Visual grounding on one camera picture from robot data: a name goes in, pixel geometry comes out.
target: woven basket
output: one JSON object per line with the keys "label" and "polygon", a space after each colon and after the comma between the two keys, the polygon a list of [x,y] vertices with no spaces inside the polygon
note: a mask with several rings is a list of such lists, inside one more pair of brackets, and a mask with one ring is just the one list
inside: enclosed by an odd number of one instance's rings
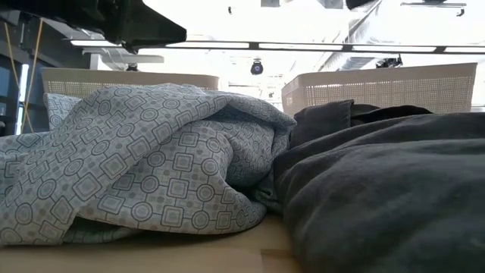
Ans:
{"label": "woven basket", "polygon": [[344,99],[390,107],[416,105],[434,113],[471,110],[477,64],[302,74],[282,89],[288,115]]}
{"label": "woven basket", "polygon": [[218,90],[219,78],[207,75],[160,74],[87,69],[43,68],[45,93],[85,98],[105,86],[146,86],[160,83],[191,84]]}

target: geometric pattern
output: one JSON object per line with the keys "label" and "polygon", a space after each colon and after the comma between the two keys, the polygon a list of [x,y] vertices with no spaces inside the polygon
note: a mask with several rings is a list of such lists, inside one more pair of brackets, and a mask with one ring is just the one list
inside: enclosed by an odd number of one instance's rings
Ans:
{"label": "geometric pattern", "polygon": [[244,231],[264,217],[296,125],[259,99],[186,85],[45,101],[52,131],[0,138],[0,245]]}

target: ceiling light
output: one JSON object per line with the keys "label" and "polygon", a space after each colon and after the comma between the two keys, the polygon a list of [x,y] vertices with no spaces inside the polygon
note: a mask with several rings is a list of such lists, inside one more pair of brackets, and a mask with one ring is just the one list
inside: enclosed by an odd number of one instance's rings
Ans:
{"label": "ceiling light", "polygon": [[353,52],[433,52],[435,46],[354,45]]}
{"label": "ceiling light", "polygon": [[442,3],[440,1],[435,2],[402,2],[401,6],[409,7],[424,7],[424,8],[463,8],[466,7],[466,3]]}
{"label": "ceiling light", "polygon": [[342,49],[342,45],[296,45],[296,44],[280,44],[280,43],[262,43],[259,45],[261,49],[309,49],[309,50],[328,50],[339,51]]}
{"label": "ceiling light", "polygon": [[485,47],[468,47],[468,46],[456,46],[448,47],[445,52],[470,52],[470,53],[482,53],[485,54]]}
{"label": "ceiling light", "polygon": [[87,46],[87,47],[121,47],[104,40],[71,40],[73,46]]}
{"label": "ceiling light", "polygon": [[247,42],[180,42],[166,45],[169,48],[221,48],[221,49],[247,49]]}

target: wooden surface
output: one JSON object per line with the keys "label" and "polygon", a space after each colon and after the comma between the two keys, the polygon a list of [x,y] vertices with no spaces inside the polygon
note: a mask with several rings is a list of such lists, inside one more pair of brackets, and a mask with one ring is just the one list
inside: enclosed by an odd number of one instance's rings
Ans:
{"label": "wooden surface", "polygon": [[0,272],[299,273],[281,219],[268,216],[241,234],[143,234],[97,245],[0,249]]}

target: ceiling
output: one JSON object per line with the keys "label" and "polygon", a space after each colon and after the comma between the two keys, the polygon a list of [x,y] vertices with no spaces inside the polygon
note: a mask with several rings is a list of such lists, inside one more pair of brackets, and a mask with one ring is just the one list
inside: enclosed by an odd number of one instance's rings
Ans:
{"label": "ceiling", "polygon": [[[278,8],[262,7],[261,0],[144,2],[185,27],[188,40],[323,42],[348,31],[349,21],[361,16],[358,12],[326,9],[322,1],[317,0],[280,0]],[[213,74],[226,80],[229,87],[259,87],[257,94],[261,93],[259,89],[280,89],[295,75],[314,71],[322,56],[322,53],[313,52],[182,49],[145,49],[140,54],[164,57],[163,64],[139,64],[141,71]],[[253,76],[250,68],[256,58],[261,59],[264,73]]]}
{"label": "ceiling", "polygon": [[[448,0],[447,2],[465,2],[468,5],[462,17],[456,17],[456,9],[401,6],[402,2],[421,0],[383,0],[378,8],[369,14],[369,18],[356,28],[353,26],[368,13],[372,4],[348,11],[345,8],[334,9],[340,6],[340,0],[143,1],[165,17],[185,27],[188,40],[245,42],[342,42],[345,40],[353,43],[408,45],[480,44],[485,41],[485,34],[482,34],[483,31],[480,29],[485,25],[485,17],[481,15],[485,9],[483,0]],[[231,7],[231,14],[228,12],[228,7]],[[63,33],[71,39],[86,39],[86,37],[100,39],[99,35],[94,33],[77,32],[66,28]],[[103,49],[100,53],[103,53],[103,61],[114,69],[123,69],[125,65],[123,60],[128,59],[128,53],[123,49]],[[324,54],[194,49],[144,49],[139,52],[139,55],[146,57],[143,63],[138,61],[141,71],[216,75],[223,79],[226,88],[244,89],[244,92],[253,92],[254,96],[263,98],[267,98],[268,93],[279,90],[298,74],[371,67],[372,65],[369,64],[375,58],[386,57],[329,52]],[[447,61],[442,56],[439,57],[441,59],[437,59],[436,56],[426,58],[405,56],[405,60],[409,60],[408,63],[412,64],[423,60]],[[264,73],[253,76],[250,74],[250,68],[256,58],[261,59]]]}

